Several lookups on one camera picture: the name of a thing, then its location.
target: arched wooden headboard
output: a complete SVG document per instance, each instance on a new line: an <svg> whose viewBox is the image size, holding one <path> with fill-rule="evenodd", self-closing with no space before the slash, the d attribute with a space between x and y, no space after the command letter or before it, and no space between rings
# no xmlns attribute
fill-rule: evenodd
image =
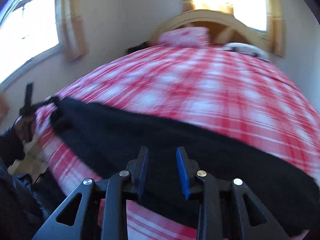
<svg viewBox="0 0 320 240"><path fill-rule="evenodd" d="M193 10L177 15L154 30L149 43L157 44L162 33L190 25L207 27L211 43L241 42L269 52L269 43L263 38L263 33L259 35L231 14L211 10Z"/></svg>

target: silver screw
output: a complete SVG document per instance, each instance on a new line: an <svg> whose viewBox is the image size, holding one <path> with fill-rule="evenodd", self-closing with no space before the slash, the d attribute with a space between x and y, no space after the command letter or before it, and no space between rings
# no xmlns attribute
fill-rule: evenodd
<svg viewBox="0 0 320 240"><path fill-rule="evenodd" d="M233 183L240 186L240 185L242 185L243 181L241 179L234 179Z"/></svg>
<svg viewBox="0 0 320 240"><path fill-rule="evenodd" d="M84 179L83 180L83 184L85 184L85 185L90 185L92 182L93 182L92 179Z"/></svg>
<svg viewBox="0 0 320 240"><path fill-rule="evenodd" d="M119 172L119 175L120 175L121 177L126 177L126 176L129 175L129 171L120 171L120 172Z"/></svg>
<svg viewBox="0 0 320 240"><path fill-rule="evenodd" d="M197 175L199 177L205 177L205 176L207 176L207 173L205 171L197 171Z"/></svg>

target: bed sheet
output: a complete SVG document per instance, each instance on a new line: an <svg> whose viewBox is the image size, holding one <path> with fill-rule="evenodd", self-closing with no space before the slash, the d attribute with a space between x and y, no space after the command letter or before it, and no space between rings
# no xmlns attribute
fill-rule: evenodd
<svg viewBox="0 0 320 240"><path fill-rule="evenodd" d="M220 48L153 46L103 65L57 94L212 130L288 161L320 181L319 114L272 63ZM100 180L37 112L37 135L55 179L69 194ZM196 230L127 201L129 239L194 239Z"/></svg>

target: dark sleeve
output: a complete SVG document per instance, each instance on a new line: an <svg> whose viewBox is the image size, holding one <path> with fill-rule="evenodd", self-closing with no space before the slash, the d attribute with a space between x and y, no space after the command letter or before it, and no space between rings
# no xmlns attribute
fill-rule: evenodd
<svg viewBox="0 0 320 240"><path fill-rule="evenodd" d="M0 158L8 168L16 159L23 160L24 157L23 145L14 127L11 127L0 135Z"/></svg>

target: wall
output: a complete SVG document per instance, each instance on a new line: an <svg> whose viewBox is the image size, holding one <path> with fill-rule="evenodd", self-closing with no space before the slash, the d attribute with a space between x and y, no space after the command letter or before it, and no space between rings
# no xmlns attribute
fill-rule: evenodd
<svg viewBox="0 0 320 240"><path fill-rule="evenodd" d="M303 0L281 0L286 23L285 58L273 62L320 111L320 25Z"/></svg>
<svg viewBox="0 0 320 240"><path fill-rule="evenodd" d="M159 24L181 12L182 0L80 0L89 54L68 63L58 53L39 63L5 92L10 111L0 132L18 117L25 86L34 81L33 101L41 101L104 63L146 41Z"/></svg>

